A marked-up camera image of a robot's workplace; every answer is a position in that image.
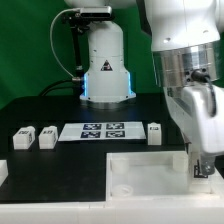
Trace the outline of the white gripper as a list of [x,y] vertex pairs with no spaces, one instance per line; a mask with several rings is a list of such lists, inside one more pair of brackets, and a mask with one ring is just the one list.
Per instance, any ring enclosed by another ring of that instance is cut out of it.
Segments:
[[177,97],[165,99],[171,118],[200,153],[200,168],[203,176],[215,173],[215,157],[224,154],[224,88],[214,87],[216,115],[211,116],[211,97],[206,85],[181,88]]

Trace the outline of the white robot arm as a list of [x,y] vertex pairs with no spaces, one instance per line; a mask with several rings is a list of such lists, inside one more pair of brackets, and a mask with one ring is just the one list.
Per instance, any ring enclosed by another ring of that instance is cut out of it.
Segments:
[[224,0],[64,1],[77,19],[90,22],[90,68],[81,99],[93,104],[135,96],[124,68],[122,30],[109,18],[116,8],[138,7],[170,116],[198,153],[201,173],[212,175],[215,158],[224,154],[224,90],[212,84],[221,74]]

